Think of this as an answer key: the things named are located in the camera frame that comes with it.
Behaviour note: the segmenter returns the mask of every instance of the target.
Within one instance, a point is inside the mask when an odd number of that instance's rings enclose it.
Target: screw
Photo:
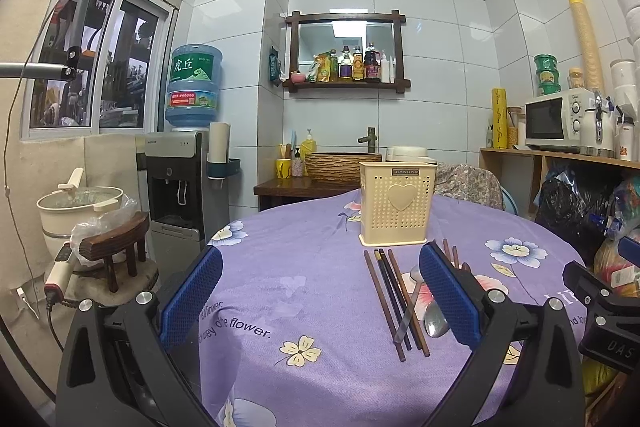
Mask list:
[[[151,301],[152,298],[154,298],[153,293],[151,293],[151,292],[140,292],[138,295],[136,295],[136,302],[138,304],[147,304],[148,302]]]
[[[91,306],[93,305],[94,305],[94,302],[91,299],[85,299],[80,303],[78,308],[80,309],[81,312],[87,312],[91,309]]]
[[[491,302],[495,302],[495,303],[504,302],[504,293],[502,293],[500,290],[489,290],[487,295]]]
[[[560,299],[556,299],[555,297],[549,299],[549,306],[556,311],[560,311],[563,308]]]

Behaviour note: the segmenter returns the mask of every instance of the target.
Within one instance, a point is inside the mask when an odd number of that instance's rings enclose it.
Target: heart emblem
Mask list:
[[[402,212],[413,203],[417,193],[415,185],[391,185],[386,197],[398,212]]]

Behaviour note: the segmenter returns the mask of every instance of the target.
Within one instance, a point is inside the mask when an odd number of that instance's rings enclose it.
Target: blue gripper pad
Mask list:
[[[454,276],[451,263],[435,242],[422,247],[419,266],[422,278],[440,306],[456,340],[469,346],[471,350],[476,349],[482,337],[478,309]]]
[[[215,247],[206,247],[188,276],[162,309],[160,342],[167,351],[183,343],[191,327],[209,299],[222,275],[222,254]]]

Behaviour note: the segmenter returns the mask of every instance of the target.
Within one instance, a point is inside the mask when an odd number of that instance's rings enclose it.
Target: green container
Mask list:
[[[558,59],[553,55],[536,55],[534,60],[536,61],[537,67],[538,96],[560,91],[560,84],[558,82],[560,73],[558,73],[558,69],[556,69]]]

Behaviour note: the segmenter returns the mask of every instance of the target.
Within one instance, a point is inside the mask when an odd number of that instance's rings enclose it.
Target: metal pole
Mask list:
[[[69,51],[75,49],[76,55],[70,58],[77,58],[79,60],[82,54],[82,32],[84,31],[84,20],[86,19],[86,12],[89,7],[89,0],[78,0],[76,5],[76,11],[74,12],[74,21],[71,28]]]
[[[63,64],[46,64],[40,62],[28,62],[24,68],[24,62],[0,62],[0,78],[44,78],[46,80],[73,79],[74,68]]]

